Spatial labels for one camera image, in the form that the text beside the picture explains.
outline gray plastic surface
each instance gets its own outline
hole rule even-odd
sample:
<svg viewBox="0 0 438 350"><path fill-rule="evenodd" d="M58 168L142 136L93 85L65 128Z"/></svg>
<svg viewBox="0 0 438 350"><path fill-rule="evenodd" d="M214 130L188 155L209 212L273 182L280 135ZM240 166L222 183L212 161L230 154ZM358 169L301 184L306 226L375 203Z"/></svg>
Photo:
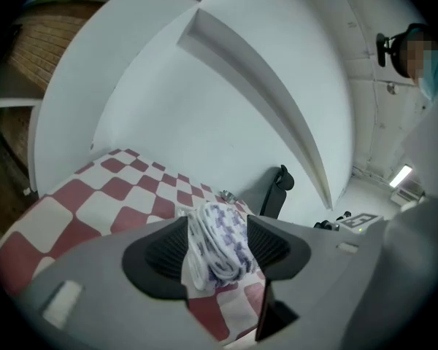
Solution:
<svg viewBox="0 0 438 350"><path fill-rule="evenodd" d="M302 227L255 217L304 239L310 261L292 279L271 281L276 300L299 318L254 347L261 349L363 349L376 346L406 324L438 282L438 200L379 221L363 235ZM123 250L171 221L105 236L75 247L37 276L20 296L21 307L60 349L73 340L95 349L220 349L188 312L185 302L154 300L122 272ZM340 243L358 246L355 253ZM37 312L64 280L84 286L65 333Z"/></svg>
<svg viewBox="0 0 438 350"><path fill-rule="evenodd" d="M427 196L438 198L438 95L403 146Z"/></svg>
<svg viewBox="0 0 438 350"><path fill-rule="evenodd" d="M95 349L221 349L196 321L185 301L156 300L142 294L121 268L126 247L173 220L105 236L76 246L42 271L18 299L26 304L28 320L58 349L68 349L41 311L62 281L72 280L84 290L64 332Z"/></svg>

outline white ceiling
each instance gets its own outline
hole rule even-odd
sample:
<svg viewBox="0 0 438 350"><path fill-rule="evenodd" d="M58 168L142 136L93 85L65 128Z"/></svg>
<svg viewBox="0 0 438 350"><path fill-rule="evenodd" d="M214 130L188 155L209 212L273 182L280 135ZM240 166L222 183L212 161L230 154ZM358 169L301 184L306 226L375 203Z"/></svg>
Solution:
<svg viewBox="0 0 438 350"><path fill-rule="evenodd" d="M345 63L356 122L354 167L388 183L407 161L400 147L425 112L427 100L390 63L377 63L375 38L393 36L423 18L409 0L308 0ZM391 95L387 83L399 92Z"/></svg>

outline person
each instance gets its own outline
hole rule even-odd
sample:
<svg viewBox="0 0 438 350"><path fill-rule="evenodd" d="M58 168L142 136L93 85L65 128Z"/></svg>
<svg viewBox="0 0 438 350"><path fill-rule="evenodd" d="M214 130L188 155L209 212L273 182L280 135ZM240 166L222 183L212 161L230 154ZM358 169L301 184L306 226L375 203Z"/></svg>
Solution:
<svg viewBox="0 0 438 350"><path fill-rule="evenodd" d="M412 79L430 101L428 112L401 146L427 197L438 198L438 41L427 25L413 23L403 34L390 39L379 34L377 49L381 66L388 53L398 74Z"/></svg>
<svg viewBox="0 0 438 350"><path fill-rule="evenodd" d="M438 42L428 29L414 28L407 32L399 48L399 65L398 72L412 79L430 103L434 103L438 94Z"/></svg>

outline brick wall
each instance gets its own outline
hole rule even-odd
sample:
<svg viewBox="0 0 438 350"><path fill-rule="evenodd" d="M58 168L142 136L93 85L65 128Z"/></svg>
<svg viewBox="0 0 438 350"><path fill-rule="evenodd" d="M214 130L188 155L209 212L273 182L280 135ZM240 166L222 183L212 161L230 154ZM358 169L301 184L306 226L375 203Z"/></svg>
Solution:
<svg viewBox="0 0 438 350"><path fill-rule="evenodd" d="M6 61L45 91L65 49L102 4L65 1L25 9L15 21L23 26ZM30 116L30 108L10 108L0 117L0 133L26 167Z"/></svg>

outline white towel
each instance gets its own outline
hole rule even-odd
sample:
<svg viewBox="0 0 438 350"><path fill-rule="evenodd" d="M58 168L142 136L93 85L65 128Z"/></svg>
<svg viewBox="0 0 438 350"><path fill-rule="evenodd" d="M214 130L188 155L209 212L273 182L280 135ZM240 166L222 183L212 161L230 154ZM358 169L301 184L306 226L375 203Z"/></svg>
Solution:
<svg viewBox="0 0 438 350"><path fill-rule="evenodd" d="M247 243L239 212L209 202L188 213L188 266L198 290L213 290L241 280L258 266Z"/></svg>

